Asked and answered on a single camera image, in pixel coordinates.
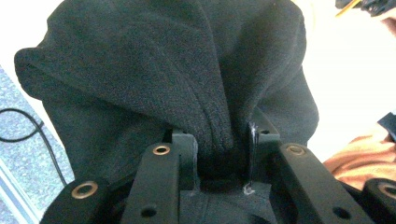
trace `gravel ground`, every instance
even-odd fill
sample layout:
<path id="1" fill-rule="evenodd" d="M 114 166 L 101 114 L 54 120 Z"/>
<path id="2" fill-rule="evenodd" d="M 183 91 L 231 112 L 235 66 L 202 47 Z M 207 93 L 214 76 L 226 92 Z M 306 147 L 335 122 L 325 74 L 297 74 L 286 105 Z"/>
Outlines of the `gravel ground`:
<path id="1" fill-rule="evenodd" d="M 25 101 L 19 90 L 0 67 L 0 109 L 9 107 L 21 109 L 40 122 L 39 116 Z M 34 129 L 29 119 L 15 112 L 0 114 L 0 136 L 19 138 Z M 74 179 L 64 149 L 50 131 L 44 126 L 43 131 L 53 147 L 55 157 L 67 182 Z M 43 213 L 52 200 L 62 190 L 63 185 L 50 159 L 50 154 L 39 134 L 19 143 L 0 142 L 0 159 L 14 175 L 21 188 L 33 205 Z M 8 210 L 3 199 L 0 202 L 0 223 L 17 223 Z"/>

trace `black cable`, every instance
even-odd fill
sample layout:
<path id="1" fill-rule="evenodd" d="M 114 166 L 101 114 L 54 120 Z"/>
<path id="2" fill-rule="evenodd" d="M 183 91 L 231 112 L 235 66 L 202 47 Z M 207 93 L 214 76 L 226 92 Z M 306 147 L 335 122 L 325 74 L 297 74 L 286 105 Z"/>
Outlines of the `black cable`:
<path id="1" fill-rule="evenodd" d="M 61 178 L 62 184 L 64 184 L 64 186 L 66 186 L 67 183 L 64 180 L 64 175 L 62 174 L 61 169 L 59 168 L 59 164 L 56 161 L 55 154 L 53 153 L 53 150 L 52 150 L 52 147 L 50 145 L 50 142 L 49 142 L 47 136 L 44 134 L 44 132 L 42 130 L 42 126 L 43 126 L 44 123 L 41 122 L 40 124 L 38 124 L 32 116 L 30 116 L 28 113 L 24 112 L 23 110 L 19 110 L 17 108 L 7 108 L 7 109 L 0 110 L 0 114 L 5 113 L 5 112 L 16 112 L 16 113 L 20 113 L 20 114 L 24 115 L 35 126 L 35 130 L 32 133 L 30 133 L 30 134 L 28 134 L 28 135 L 26 135 L 26 136 L 24 136 L 22 138 L 18 138 L 18 139 L 6 139 L 6 138 L 0 137 L 0 141 L 6 142 L 6 143 L 16 143 L 16 142 L 24 141 L 24 140 L 32 137 L 36 133 L 39 133 L 41 135 L 41 138 L 43 139 L 46 147 L 47 147 L 47 150 L 49 151 L 50 158 L 52 159 L 53 165 L 55 166 L 55 169 L 56 169 L 56 172 L 58 173 L 59 178 Z"/>

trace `black fabric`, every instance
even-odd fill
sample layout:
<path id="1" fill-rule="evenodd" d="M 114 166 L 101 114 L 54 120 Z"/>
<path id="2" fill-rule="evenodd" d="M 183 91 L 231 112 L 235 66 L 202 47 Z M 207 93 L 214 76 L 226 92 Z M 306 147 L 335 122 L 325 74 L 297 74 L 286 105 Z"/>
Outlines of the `black fabric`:
<path id="1" fill-rule="evenodd" d="M 304 19 L 289 0 L 65 0 L 48 27 L 16 54 L 16 72 L 76 178 L 134 172 L 170 127 L 196 137 L 200 175 L 224 177 L 246 164 L 255 106 L 285 142 L 306 144 L 318 123 Z"/>
<path id="2" fill-rule="evenodd" d="M 380 119 L 378 123 L 387 129 L 393 142 L 396 142 L 396 114 L 390 112 L 384 118 Z"/>
<path id="3" fill-rule="evenodd" d="M 180 223 L 277 223 L 270 203 L 270 185 L 253 183 L 254 193 L 180 192 Z"/>

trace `metal grommet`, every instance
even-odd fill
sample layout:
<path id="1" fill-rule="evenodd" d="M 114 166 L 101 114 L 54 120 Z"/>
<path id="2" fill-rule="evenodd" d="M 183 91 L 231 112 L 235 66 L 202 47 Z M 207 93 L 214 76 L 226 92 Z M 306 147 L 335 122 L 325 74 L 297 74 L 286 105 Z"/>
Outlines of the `metal grommet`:
<path id="1" fill-rule="evenodd" d="M 89 187 L 89 189 L 84 192 L 79 192 L 84 187 Z M 85 199 L 93 195 L 97 190 L 98 185 L 95 182 L 87 181 L 75 187 L 72 191 L 72 196 L 75 199 Z"/>
<path id="2" fill-rule="evenodd" d="M 296 146 L 290 146 L 287 149 L 288 152 L 291 152 L 292 154 L 296 156 L 301 156 L 305 154 L 305 150 L 301 147 L 296 147 Z"/>
<path id="3" fill-rule="evenodd" d="M 158 146 L 158 147 L 155 147 L 155 148 L 152 150 L 152 153 L 154 153 L 154 154 L 157 155 L 157 156 L 163 156 L 163 155 L 168 154 L 170 151 L 171 151 L 171 148 L 170 148 L 170 147 L 167 147 L 167 146 Z"/>
<path id="4" fill-rule="evenodd" d="M 383 194 L 396 200 L 396 186 L 381 182 L 378 184 L 378 188 Z"/>

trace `white surface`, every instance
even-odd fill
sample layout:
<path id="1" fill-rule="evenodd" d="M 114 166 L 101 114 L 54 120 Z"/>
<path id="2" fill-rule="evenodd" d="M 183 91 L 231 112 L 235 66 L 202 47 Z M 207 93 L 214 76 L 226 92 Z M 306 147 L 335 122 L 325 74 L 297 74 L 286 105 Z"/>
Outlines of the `white surface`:
<path id="1" fill-rule="evenodd" d="M 0 65 L 20 90 L 21 86 L 15 75 L 14 55 L 20 49 L 37 46 L 47 32 L 47 17 L 61 2 L 61 0 L 0 1 Z M 29 97 L 24 91 L 21 92 L 61 142 L 41 102 Z"/>
<path id="2" fill-rule="evenodd" d="M 61 2 L 0 2 L 0 64 L 16 83 L 15 52 L 41 41 L 48 15 Z M 306 16 L 304 70 L 320 114 L 309 147 L 324 161 L 396 107 L 396 42 L 380 22 L 359 10 L 336 19 L 333 0 L 295 2 Z M 27 99 L 50 127 L 40 102 Z"/>
<path id="3" fill-rule="evenodd" d="M 304 71 L 320 116 L 308 146 L 324 161 L 396 107 L 396 38 L 359 9 L 336 19 L 334 1 L 305 7 L 315 28 Z"/>

